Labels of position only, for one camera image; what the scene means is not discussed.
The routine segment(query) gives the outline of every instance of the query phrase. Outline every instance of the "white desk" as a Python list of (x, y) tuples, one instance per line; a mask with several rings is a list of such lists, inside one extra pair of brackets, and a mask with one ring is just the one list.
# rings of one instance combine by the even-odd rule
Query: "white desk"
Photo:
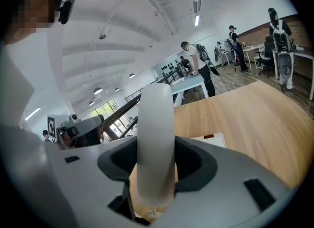
[(208, 94), (207, 94), (207, 90), (205, 87), (204, 79), (200, 74), (198, 74), (196, 76), (191, 76), (191, 75), (185, 76), (183, 82), (176, 84), (176, 85), (171, 85), (171, 92), (173, 95), (173, 94), (176, 94), (179, 92), (186, 91), (186, 90), (191, 89), (191, 88), (196, 87), (196, 86), (202, 86), (203, 93), (205, 95), (205, 98), (207, 99)]
[[(278, 78), (278, 63), (277, 63), (277, 51), (273, 50), (273, 56), (274, 56), (274, 63), (275, 63), (275, 77), (276, 79)], [(313, 94), (314, 94), (314, 56), (309, 55), (304, 53), (303, 51), (297, 51), (294, 53), (294, 55), (296, 56), (300, 56), (300, 57), (306, 57), (312, 60), (312, 88), (311, 88), (311, 93), (310, 93), (310, 100), (313, 100)]]
[(251, 46), (250, 48), (247, 48), (247, 49), (244, 49), (244, 50), (243, 50), (243, 52), (246, 53), (246, 56), (244, 56), (244, 57), (247, 57), (247, 59), (249, 60), (250, 69), (251, 69), (251, 70), (252, 70), (252, 67), (251, 67), (251, 61), (250, 61), (250, 57), (249, 57), (248, 52), (249, 52), (249, 51), (252, 51), (252, 50), (256, 50), (256, 49), (258, 49), (258, 48), (259, 48), (258, 46)]

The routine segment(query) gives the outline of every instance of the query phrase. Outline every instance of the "wooden table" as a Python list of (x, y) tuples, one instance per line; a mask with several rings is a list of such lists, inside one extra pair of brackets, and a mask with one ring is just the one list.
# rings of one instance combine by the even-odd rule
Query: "wooden table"
[(261, 81), (175, 108), (177, 136), (220, 132), (227, 148), (252, 157), (290, 187), (302, 183), (313, 159), (314, 121)]

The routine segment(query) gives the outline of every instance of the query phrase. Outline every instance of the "office chair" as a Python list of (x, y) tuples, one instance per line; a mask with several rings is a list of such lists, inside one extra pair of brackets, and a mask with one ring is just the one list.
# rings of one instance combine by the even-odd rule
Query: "office chair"
[(265, 45), (264, 56), (257, 59), (257, 61), (261, 66), (263, 66), (263, 68), (266, 67), (267, 77), (269, 78), (269, 69), (270, 67), (274, 66), (274, 56), (272, 50), (275, 48), (275, 44), (272, 37), (266, 37), (264, 45)]

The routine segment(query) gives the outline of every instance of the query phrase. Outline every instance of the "fluorescent light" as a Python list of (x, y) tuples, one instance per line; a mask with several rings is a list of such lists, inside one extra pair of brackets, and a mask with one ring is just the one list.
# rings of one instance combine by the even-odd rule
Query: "fluorescent light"
[(101, 91), (102, 91), (102, 89), (100, 87), (97, 87), (94, 90), (94, 94), (96, 95), (96, 94), (100, 93)]
[(195, 26), (198, 26), (199, 20), (200, 20), (200, 15), (197, 15), (197, 16), (195, 17)]
[(25, 118), (25, 120), (28, 120), (29, 118), (31, 118), (37, 111), (39, 111), (40, 110), (40, 108), (37, 108), (34, 112), (32, 112), (29, 116), (27, 116), (26, 118)]

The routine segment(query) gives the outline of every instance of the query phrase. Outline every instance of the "backpack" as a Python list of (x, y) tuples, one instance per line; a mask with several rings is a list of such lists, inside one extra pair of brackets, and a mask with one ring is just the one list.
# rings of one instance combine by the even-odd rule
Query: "backpack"
[(274, 26), (272, 23), (270, 23), (270, 26), (274, 29), (272, 38), (275, 42), (277, 52), (290, 52), (291, 44), (289, 36), (286, 34), (285, 30), (283, 30), (283, 21), (281, 19), (278, 20), (278, 27)]
[(218, 55), (219, 55), (219, 50), (217, 48), (218, 46), (215, 47), (214, 49), (214, 54), (215, 54), (215, 61), (218, 62)]
[(232, 34), (234, 34), (234, 32), (231, 32), (230, 36), (227, 38), (230, 46), (231, 46), (231, 50), (235, 50), (236, 49), (236, 43), (233, 41), (232, 39)]
[(195, 44), (196, 48), (197, 48), (197, 51), (199, 52), (200, 54), (200, 60), (201, 61), (207, 61), (207, 60), (210, 60), (206, 50), (205, 50), (205, 47), (200, 45), (200, 44)]

